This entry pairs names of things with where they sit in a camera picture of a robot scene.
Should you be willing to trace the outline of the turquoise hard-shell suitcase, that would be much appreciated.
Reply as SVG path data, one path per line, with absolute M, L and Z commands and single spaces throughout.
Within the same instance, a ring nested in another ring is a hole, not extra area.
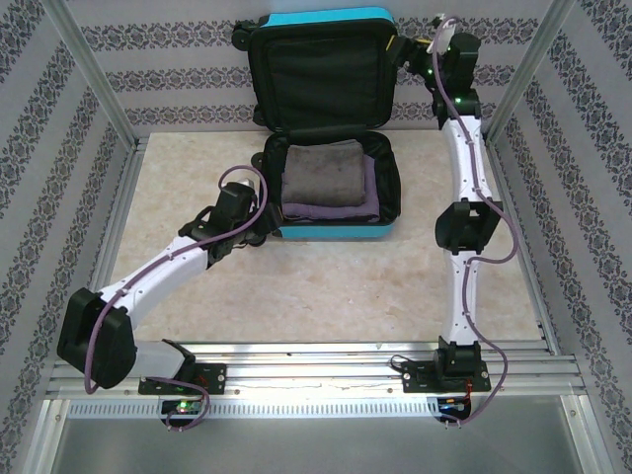
M 270 203 L 281 204 L 292 145 L 356 140 L 375 181 L 375 216 L 344 219 L 287 216 L 276 236 L 292 240 L 379 239 L 401 212 L 401 182 L 389 139 L 378 128 L 391 116 L 396 68 L 386 47 L 396 35 L 390 13 L 359 7 L 271 13 L 239 21 L 233 45 L 247 52 L 257 98 L 253 120 L 271 131 L 253 165 Z

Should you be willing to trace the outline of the grey towel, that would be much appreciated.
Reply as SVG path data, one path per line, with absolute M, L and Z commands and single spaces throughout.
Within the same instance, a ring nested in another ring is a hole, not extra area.
M 290 145 L 281 184 L 283 204 L 357 206 L 365 200 L 363 148 L 356 140 Z

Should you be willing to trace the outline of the purple towel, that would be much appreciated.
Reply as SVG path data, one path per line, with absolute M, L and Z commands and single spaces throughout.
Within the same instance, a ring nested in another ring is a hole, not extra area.
M 379 198 L 374 171 L 374 159 L 363 156 L 364 202 L 352 206 L 322 206 L 302 203 L 283 203 L 282 215 L 289 220 L 353 220 L 375 222 L 379 219 Z

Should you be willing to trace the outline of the grey sheet metal panel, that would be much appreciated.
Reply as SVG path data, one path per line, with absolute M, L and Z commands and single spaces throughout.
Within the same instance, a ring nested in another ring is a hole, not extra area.
M 446 430 L 428 419 L 72 420 L 53 474 L 583 474 L 565 433 Z

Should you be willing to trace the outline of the aluminium frame post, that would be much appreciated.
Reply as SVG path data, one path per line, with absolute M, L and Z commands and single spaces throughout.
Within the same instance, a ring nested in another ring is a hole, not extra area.
M 529 85 L 531 78 L 546 55 L 546 51 L 562 28 L 575 3 L 576 0 L 552 0 L 533 36 L 532 42 L 509 83 L 508 89 L 485 128 L 484 134 L 489 144 L 494 144 L 498 141 L 514 109 L 521 100 L 523 92 Z
M 40 0 L 127 150 L 139 138 L 65 0 Z

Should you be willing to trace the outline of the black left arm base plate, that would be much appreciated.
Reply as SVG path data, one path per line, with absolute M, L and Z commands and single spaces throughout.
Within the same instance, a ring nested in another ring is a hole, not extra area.
M 176 380 L 187 382 L 192 387 L 145 377 L 138 384 L 138 393 L 140 395 L 160 396 L 200 396 L 199 388 L 201 387 L 209 395 L 223 395 L 226 378 L 226 364 L 196 362 L 185 371 L 180 371 L 176 375 Z

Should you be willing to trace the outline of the aluminium mounting rail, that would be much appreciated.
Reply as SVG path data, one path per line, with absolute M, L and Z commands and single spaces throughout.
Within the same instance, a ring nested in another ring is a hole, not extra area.
M 569 395 L 585 392 L 586 384 L 572 355 L 557 355 L 543 340 L 500 341 L 509 362 L 489 346 L 482 357 L 501 394 Z M 228 397 L 285 395 L 372 396 L 399 393 L 402 382 L 389 361 L 393 356 L 432 359 L 435 342 L 196 344 L 186 346 L 202 362 L 227 366 Z

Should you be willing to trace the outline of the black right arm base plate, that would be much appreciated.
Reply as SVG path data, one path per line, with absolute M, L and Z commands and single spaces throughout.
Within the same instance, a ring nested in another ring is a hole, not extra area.
M 491 381 L 485 362 L 464 371 L 454 370 L 453 366 L 438 368 L 431 361 L 404 361 L 401 363 L 402 382 L 405 393 L 454 393 L 489 392 Z

